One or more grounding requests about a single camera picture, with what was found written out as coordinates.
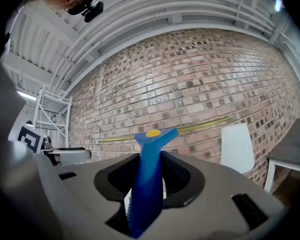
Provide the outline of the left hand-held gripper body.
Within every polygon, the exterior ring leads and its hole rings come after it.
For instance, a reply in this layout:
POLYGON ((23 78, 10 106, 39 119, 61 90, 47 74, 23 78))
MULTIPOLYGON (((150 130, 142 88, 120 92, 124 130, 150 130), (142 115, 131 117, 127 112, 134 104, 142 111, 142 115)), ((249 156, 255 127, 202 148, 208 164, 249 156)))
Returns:
POLYGON ((24 123, 21 123, 16 139, 26 144, 33 153, 47 157, 53 166, 85 163, 92 157, 91 151, 84 147, 54 148, 50 136, 42 135, 24 123))

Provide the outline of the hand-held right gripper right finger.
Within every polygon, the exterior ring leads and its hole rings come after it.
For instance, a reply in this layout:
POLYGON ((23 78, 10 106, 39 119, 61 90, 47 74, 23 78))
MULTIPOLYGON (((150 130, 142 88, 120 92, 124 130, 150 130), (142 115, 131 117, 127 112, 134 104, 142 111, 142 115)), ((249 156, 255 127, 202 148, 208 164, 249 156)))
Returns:
POLYGON ((182 159, 162 151, 161 173, 165 183, 164 208, 183 208, 193 202, 203 191, 203 173, 182 159))

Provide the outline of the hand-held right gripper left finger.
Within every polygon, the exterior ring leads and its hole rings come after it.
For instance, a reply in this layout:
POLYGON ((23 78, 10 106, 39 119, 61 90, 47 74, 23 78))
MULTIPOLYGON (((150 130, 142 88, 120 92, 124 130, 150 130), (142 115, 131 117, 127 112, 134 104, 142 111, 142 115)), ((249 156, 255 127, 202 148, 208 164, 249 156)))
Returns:
POLYGON ((93 183, 107 200, 123 202, 133 187, 139 166, 140 155, 135 153, 97 172, 93 183))

